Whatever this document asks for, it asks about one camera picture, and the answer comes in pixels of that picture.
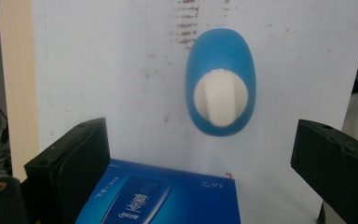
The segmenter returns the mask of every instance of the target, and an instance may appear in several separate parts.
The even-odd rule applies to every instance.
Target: box
[[[111,160],[77,224],[241,223],[235,181]]]

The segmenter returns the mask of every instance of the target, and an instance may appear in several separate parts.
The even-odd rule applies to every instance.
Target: dark stain
[[[177,24],[177,27],[179,28],[190,28],[190,27],[194,27],[197,26],[196,23],[181,23],[181,24]]]
[[[193,15],[182,15],[181,18],[183,19],[191,19],[191,18],[195,18],[197,16],[193,16]]]
[[[193,43],[194,41],[196,41],[196,39],[181,39],[181,40],[177,40],[177,42],[179,44],[188,44],[188,43]]]
[[[189,31],[183,31],[182,33],[180,33],[180,35],[191,35],[191,32],[189,32]]]

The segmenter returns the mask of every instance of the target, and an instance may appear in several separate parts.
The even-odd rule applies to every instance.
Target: white backdrop
[[[290,167],[298,119],[341,128],[358,64],[358,1],[34,0],[41,150],[106,117],[111,156],[232,173],[243,223],[314,223],[322,200]],[[212,137],[190,120],[186,58],[216,27],[247,41],[255,112]]]

